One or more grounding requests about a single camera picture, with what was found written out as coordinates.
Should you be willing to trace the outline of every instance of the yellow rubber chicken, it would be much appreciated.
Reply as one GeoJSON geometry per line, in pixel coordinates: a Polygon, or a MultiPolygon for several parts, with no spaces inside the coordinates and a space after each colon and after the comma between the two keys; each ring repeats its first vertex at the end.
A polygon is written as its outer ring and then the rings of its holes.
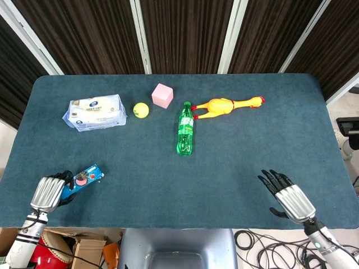
{"type": "Polygon", "coordinates": [[[229,114],[233,109],[236,108],[258,108],[265,103],[265,100],[262,96],[256,96],[249,100],[245,101],[233,101],[225,98],[212,99],[208,103],[203,105],[194,105],[191,107],[191,110],[194,111],[200,108],[207,108],[208,112],[203,115],[194,115],[193,119],[205,119],[213,118],[223,114],[229,114]]]}

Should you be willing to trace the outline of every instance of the yellow ball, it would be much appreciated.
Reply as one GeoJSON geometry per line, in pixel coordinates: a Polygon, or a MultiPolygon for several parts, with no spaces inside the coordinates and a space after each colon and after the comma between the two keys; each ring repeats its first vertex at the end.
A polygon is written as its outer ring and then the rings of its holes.
{"type": "Polygon", "coordinates": [[[134,107],[134,114],[140,119],[146,118],[149,112],[150,109],[145,103],[137,103],[134,107]]]}

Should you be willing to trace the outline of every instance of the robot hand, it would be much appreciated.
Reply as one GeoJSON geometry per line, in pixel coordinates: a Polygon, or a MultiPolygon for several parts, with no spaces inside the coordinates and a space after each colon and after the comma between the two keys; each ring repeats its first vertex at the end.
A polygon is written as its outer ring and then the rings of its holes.
{"type": "Polygon", "coordinates": [[[287,217],[297,224],[302,224],[315,216],[315,208],[300,187],[284,174],[278,174],[276,171],[262,170],[267,177],[261,175],[258,178],[264,183],[270,193],[278,200],[284,208],[284,212],[278,212],[271,207],[269,210],[278,217],[287,217]]]}
{"type": "Polygon", "coordinates": [[[70,171],[41,178],[30,203],[35,212],[27,216],[6,257],[10,268],[27,268],[48,222],[47,214],[75,198],[76,193],[65,200],[60,199],[66,184],[70,184],[70,188],[73,187],[73,175],[70,171]]]}
{"type": "Polygon", "coordinates": [[[353,255],[343,248],[323,223],[315,217],[315,208],[300,187],[295,185],[286,175],[276,171],[262,170],[267,177],[258,178],[270,193],[278,200],[285,212],[270,208],[270,212],[279,217],[287,217],[297,224],[304,225],[304,232],[313,245],[323,255],[332,269],[359,269],[353,255]]]}

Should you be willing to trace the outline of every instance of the dark brown curtain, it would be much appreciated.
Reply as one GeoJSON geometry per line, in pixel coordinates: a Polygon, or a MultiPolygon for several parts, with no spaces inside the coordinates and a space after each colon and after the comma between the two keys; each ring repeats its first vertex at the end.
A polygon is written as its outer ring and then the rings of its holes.
{"type": "Polygon", "coordinates": [[[228,73],[278,72],[320,3],[249,0],[228,73]]]}
{"type": "Polygon", "coordinates": [[[14,0],[65,74],[144,73],[128,0],[14,0]]]}
{"type": "Polygon", "coordinates": [[[35,80],[47,75],[0,17],[0,118],[18,128],[35,80]]]}
{"type": "Polygon", "coordinates": [[[359,1],[331,1],[286,72],[314,75],[325,99],[359,72],[359,1]]]}
{"type": "Polygon", "coordinates": [[[141,0],[153,73],[217,73],[233,0],[141,0]]]}

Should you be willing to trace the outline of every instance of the pink cube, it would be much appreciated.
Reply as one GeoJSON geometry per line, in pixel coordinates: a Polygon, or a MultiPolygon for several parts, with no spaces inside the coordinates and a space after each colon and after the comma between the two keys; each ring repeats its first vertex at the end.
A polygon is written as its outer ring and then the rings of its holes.
{"type": "Polygon", "coordinates": [[[159,83],[152,92],[152,101],[155,105],[162,108],[168,108],[169,103],[173,99],[173,90],[166,85],[159,83]]]}

